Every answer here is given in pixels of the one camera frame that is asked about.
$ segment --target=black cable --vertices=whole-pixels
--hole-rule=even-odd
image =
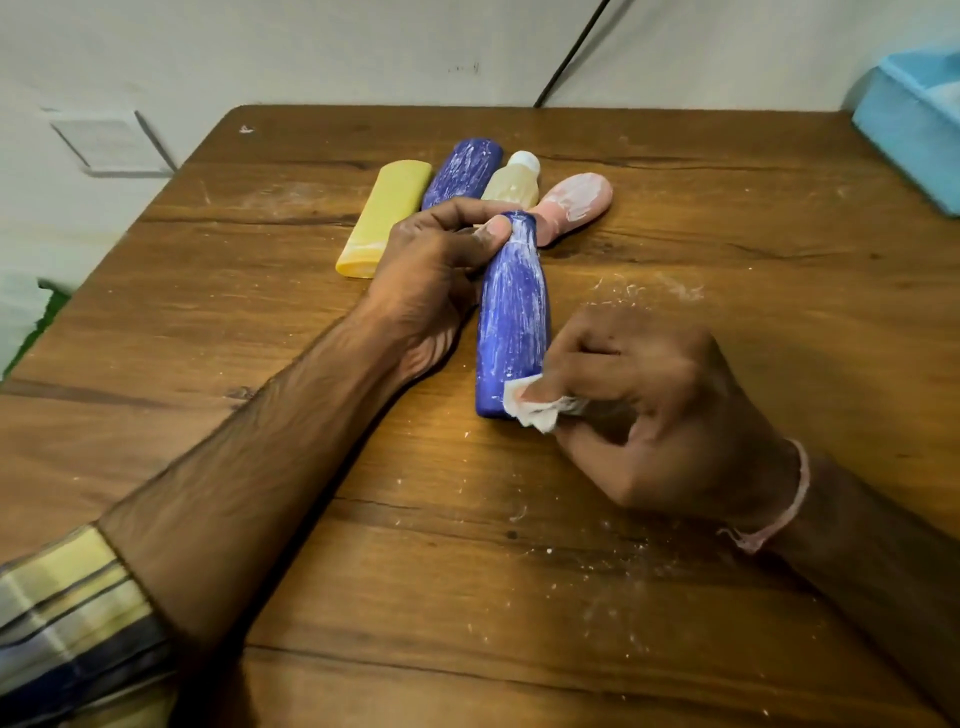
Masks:
[[[553,76],[550,77],[550,80],[546,83],[546,86],[543,87],[543,91],[540,92],[540,96],[538,96],[537,101],[534,102],[534,109],[539,109],[543,106],[543,102],[547,100],[547,97],[550,95],[550,91],[553,90],[553,87],[557,84],[557,81],[566,70],[566,67],[570,65],[571,61],[573,61],[573,57],[577,55],[577,51],[580,50],[580,46],[584,44],[587,36],[590,35],[590,31],[593,30],[593,26],[596,25],[597,20],[600,19],[600,15],[603,14],[603,11],[607,9],[609,4],[610,0],[600,0],[600,5],[598,5],[597,9],[593,11],[593,15],[590,17],[587,25],[584,26],[584,30],[580,33],[580,37],[577,38],[577,42],[573,44],[570,52],[566,54],[564,62],[557,66],[557,70],[553,72]]]

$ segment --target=striped sleeve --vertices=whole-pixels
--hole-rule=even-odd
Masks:
[[[0,567],[0,725],[118,715],[112,698],[161,695],[172,672],[162,622],[93,526]]]

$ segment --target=bracelet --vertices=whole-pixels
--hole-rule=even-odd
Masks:
[[[763,545],[780,533],[794,518],[797,516],[797,513],[800,511],[800,506],[804,504],[804,499],[806,498],[806,492],[810,489],[810,459],[806,455],[806,450],[804,446],[798,443],[796,440],[790,440],[787,438],[787,442],[791,443],[794,448],[797,449],[797,453],[800,455],[800,485],[797,488],[797,494],[793,499],[793,502],[790,503],[790,507],[787,508],[783,513],[780,514],[780,517],[777,518],[773,523],[761,528],[756,533],[740,533],[736,528],[721,528],[717,533],[727,533],[733,539],[733,542],[737,544],[747,553],[757,553],[763,547]]]

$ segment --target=white cap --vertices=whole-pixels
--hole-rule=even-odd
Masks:
[[[507,164],[522,164],[535,175],[540,175],[540,160],[529,152],[524,152],[522,149],[519,152],[511,154],[510,158],[507,159]]]

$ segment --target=forearm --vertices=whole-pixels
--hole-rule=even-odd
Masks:
[[[210,437],[100,520],[188,660],[235,622],[353,443],[396,392],[399,358],[354,311]]]
[[[824,458],[769,547],[960,723],[960,543]]]

